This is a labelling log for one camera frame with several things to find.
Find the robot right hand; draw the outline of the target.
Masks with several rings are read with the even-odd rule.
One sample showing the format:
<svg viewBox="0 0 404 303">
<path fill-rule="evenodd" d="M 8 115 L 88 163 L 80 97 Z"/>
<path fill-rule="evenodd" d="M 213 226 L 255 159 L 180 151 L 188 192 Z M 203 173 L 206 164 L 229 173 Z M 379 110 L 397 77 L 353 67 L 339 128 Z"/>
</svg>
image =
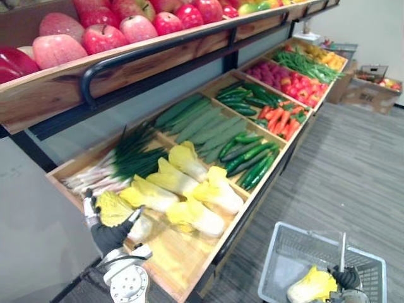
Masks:
<svg viewBox="0 0 404 303">
<path fill-rule="evenodd" d="M 359 272 L 355 266 L 344 267 L 344 270 L 340 271 L 339 266 L 335 265 L 332 268 L 328 267 L 327 270 L 343 289 L 356 289 L 362 285 Z"/>
</svg>

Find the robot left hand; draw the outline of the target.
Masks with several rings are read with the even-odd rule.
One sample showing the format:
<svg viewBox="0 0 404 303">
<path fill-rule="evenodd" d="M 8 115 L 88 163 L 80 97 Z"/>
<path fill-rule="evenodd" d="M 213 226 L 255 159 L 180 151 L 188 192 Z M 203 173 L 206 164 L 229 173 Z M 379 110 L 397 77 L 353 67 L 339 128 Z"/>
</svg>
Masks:
<svg viewBox="0 0 404 303">
<path fill-rule="evenodd" d="M 111 251 L 120 249 L 123 246 L 125 239 L 130 233 L 136 221 L 143 213 L 144 206 L 140 206 L 130 213 L 122 223 L 109 227 L 100 221 L 100 211 L 95 207 L 96 197 L 93 191 L 88 188 L 85 191 L 83 202 L 84 216 L 87 227 L 89 228 L 94 243 L 98 247 L 101 255 L 105 257 Z"/>
</svg>

